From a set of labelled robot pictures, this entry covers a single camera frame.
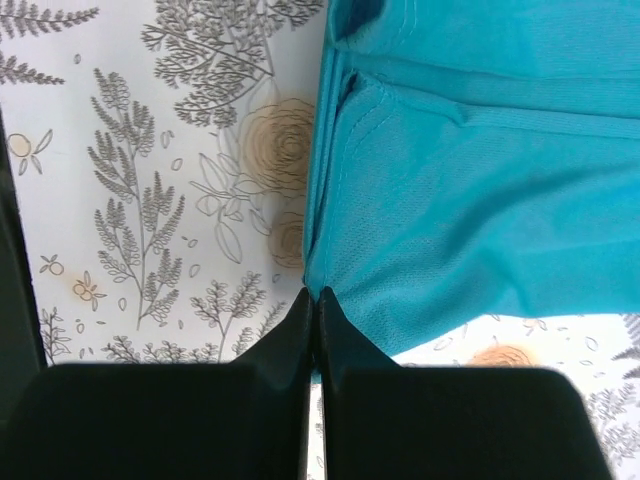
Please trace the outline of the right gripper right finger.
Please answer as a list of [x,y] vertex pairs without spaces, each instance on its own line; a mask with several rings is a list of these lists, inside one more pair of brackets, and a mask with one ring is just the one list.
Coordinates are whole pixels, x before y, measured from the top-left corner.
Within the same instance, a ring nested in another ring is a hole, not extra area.
[[403,367],[317,303],[330,479],[607,479],[568,379],[540,368]]

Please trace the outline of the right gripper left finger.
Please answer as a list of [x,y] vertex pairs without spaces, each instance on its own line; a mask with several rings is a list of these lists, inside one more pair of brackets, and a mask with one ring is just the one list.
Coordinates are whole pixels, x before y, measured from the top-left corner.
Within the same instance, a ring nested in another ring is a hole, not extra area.
[[62,364],[12,414],[5,479],[302,479],[313,303],[224,364]]

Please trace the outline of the teal t shirt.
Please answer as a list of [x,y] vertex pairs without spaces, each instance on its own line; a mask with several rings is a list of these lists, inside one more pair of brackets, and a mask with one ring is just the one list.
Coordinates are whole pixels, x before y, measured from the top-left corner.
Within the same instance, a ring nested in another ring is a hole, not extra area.
[[639,309],[639,5],[333,1],[304,282],[394,355]]

